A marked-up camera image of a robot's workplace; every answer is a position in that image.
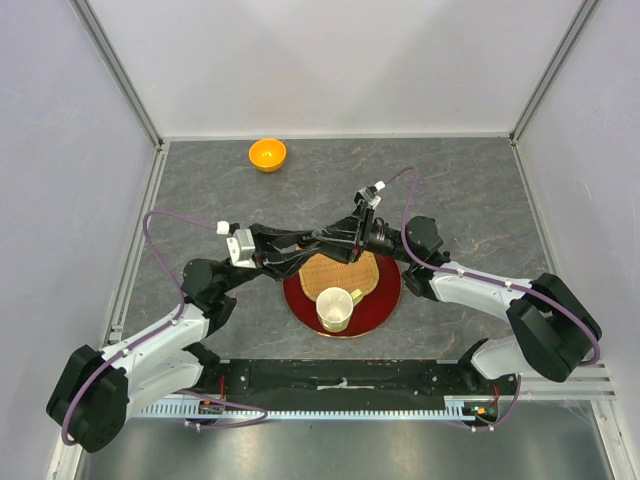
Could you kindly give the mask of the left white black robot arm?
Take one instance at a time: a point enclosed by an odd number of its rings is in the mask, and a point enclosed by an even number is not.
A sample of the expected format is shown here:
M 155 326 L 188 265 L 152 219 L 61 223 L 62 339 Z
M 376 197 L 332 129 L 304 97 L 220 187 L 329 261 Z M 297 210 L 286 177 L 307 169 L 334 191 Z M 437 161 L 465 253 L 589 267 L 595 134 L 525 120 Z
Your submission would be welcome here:
M 132 415 L 166 395 L 215 389 L 218 358 L 202 341 L 230 318 L 236 301 L 228 291 L 260 275 L 286 279 L 321 250 L 314 231 L 243 229 L 226 221 L 211 228 L 224 236 L 229 256 L 188 262 L 173 280 L 178 304 L 169 314 L 114 345 L 83 345 L 70 355 L 46 405 L 64 445 L 96 452 Z

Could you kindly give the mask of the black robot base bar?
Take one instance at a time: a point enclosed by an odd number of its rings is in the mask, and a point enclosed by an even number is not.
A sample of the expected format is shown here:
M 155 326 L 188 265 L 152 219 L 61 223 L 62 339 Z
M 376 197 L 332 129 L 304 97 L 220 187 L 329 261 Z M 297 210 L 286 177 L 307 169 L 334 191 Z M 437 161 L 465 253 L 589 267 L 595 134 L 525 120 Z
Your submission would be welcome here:
M 424 392 L 428 395 L 479 393 L 489 382 L 471 366 L 436 360 L 232 359 L 204 368 L 195 389 L 227 398 L 268 391 L 317 391 L 326 387 Z

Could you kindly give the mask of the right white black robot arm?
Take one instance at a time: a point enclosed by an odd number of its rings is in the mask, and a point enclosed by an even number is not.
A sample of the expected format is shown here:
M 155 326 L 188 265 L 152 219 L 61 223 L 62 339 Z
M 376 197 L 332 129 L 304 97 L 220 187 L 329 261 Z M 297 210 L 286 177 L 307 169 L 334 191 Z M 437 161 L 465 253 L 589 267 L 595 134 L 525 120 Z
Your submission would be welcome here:
M 309 242 L 331 258 L 349 263 L 365 252 L 408 263 L 403 273 L 416 296 L 467 306 L 506 321 L 510 336 L 483 340 L 458 368 L 458 381 L 477 394 L 494 379 L 535 371 L 563 382 L 579 366 L 597 363 L 602 331 L 567 285 L 544 273 L 535 280 L 510 279 L 468 269 L 440 250 L 443 241 L 434 219 L 403 218 L 400 229 L 357 207 L 340 221 L 312 231 Z

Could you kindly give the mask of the black earbud charging case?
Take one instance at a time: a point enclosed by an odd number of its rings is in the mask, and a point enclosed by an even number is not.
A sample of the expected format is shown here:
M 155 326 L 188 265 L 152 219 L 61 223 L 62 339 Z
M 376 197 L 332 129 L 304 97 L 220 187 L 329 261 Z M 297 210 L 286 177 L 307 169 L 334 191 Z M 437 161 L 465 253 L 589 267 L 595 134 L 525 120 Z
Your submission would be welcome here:
M 303 234 L 297 241 L 297 245 L 302 248 L 314 248 L 320 244 L 321 240 L 314 232 L 307 232 Z

